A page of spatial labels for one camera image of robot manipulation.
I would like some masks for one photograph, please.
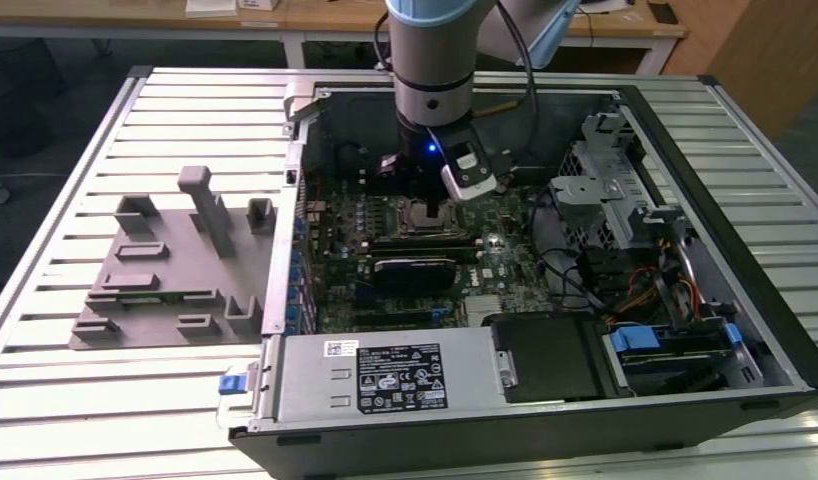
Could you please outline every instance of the barcode sticker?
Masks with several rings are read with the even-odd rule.
[[[354,357],[358,355],[358,340],[328,340],[326,357]]]

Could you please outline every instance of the floor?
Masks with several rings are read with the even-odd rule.
[[[12,193],[0,205],[0,285],[32,241],[131,66],[286,67],[278,42],[122,40],[112,42],[108,57],[98,55],[88,40],[56,39],[48,45],[68,90],[38,102],[55,133],[52,145],[26,158],[0,157],[0,178]],[[375,63],[367,47],[308,44],[306,48],[311,68],[370,68]],[[490,63],[486,69],[493,67],[498,65]],[[818,97],[777,146],[818,191]]]

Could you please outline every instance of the gray plastic part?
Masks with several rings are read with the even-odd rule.
[[[78,321],[74,327],[74,335],[83,341],[114,341],[120,329],[112,320],[98,317],[91,320]]]
[[[224,318],[238,334],[259,333],[263,326],[263,307],[260,307],[258,297],[251,297],[244,307],[243,310],[236,298],[231,298],[227,302]]]
[[[271,198],[252,198],[248,200],[248,227],[251,233],[274,233],[275,231],[275,207]]]
[[[159,215],[151,197],[147,195],[126,195],[118,204],[115,220],[120,228],[131,234],[151,233],[148,218]]]
[[[152,65],[134,65],[130,68],[130,74],[127,75],[130,78],[147,78],[154,74],[154,66]]]
[[[114,250],[119,260],[159,260],[168,258],[168,247],[163,242],[123,243]]]
[[[200,231],[202,227],[207,230],[219,256],[232,257],[236,254],[236,250],[227,228],[230,217],[222,198],[214,196],[212,190],[210,190],[211,178],[212,173],[207,167],[186,166],[180,170],[178,185],[180,186],[180,191],[188,193],[192,197],[192,202],[195,202],[198,230]]]
[[[178,320],[178,330],[187,338],[222,335],[219,324],[208,313],[180,315]]]
[[[152,273],[112,274],[100,284],[104,290],[156,290],[159,277]]]
[[[226,209],[220,198],[215,201],[211,193],[208,197],[223,212],[211,218],[214,222],[218,218],[234,245],[232,257],[216,255],[214,237],[192,223],[194,210],[152,211],[147,197],[122,202],[130,211],[119,213],[139,214],[140,220],[132,223],[143,221],[147,228],[130,233],[132,229],[122,224],[86,299],[71,348],[260,341],[275,212],[271,202],[255,200],[255,234],[251,205]],[[203,212],[198,218],[206,218]]]

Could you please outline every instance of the wooden desk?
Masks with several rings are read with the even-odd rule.
[[[372,28],[386,10],[384,0],[290,0],[287,8],[284,28],[296,32],[292,42],[371,41]],[[637,73],[659,75],[687,28],[658,23],[646,0],[623,11],[593,14],[591,22],[590,29],[590,18],[575,17],[563,46],[646,50]]]
[[[384,9],[384,0],[283,0],[271,12],[240,9],[235,17],[186,18],[186,0],[0,0],[0,36],[279,40],[290,67],[304,68],[304,42],[370,42]],[[646,50],[638,73],[659,74],[687,29],[658,23],[645,0],[625,11],[594,14],[591,29],[589,20],[575,18],[563,46]]]
[[[818,93],[818,0],[673,0],[694,32],[666,67],[711,74],[778,138]]]

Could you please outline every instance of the aluminum extrusion table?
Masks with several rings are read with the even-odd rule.
[[[118,231],[123,194],[188,205],[184,165],[207,165],[228,206],[279,196],[284,95],[296,82],[380,83],[375,72],[143,70],[128,78],[0,297],[0,479],[268,478],[216,424],[218,377],[258,345],[76,352],[74,319]],[[483,83],[525,82],[483,73]],[[818,196],[719,86],[695,78],[543,75],[635,84],[818,342]],[[666,182],[654,170],[655,183]],[[242,414],[251,396],[230,397]],[[390,475],[517,479],[818,478],[818,410],[749,425],[698,447]]]

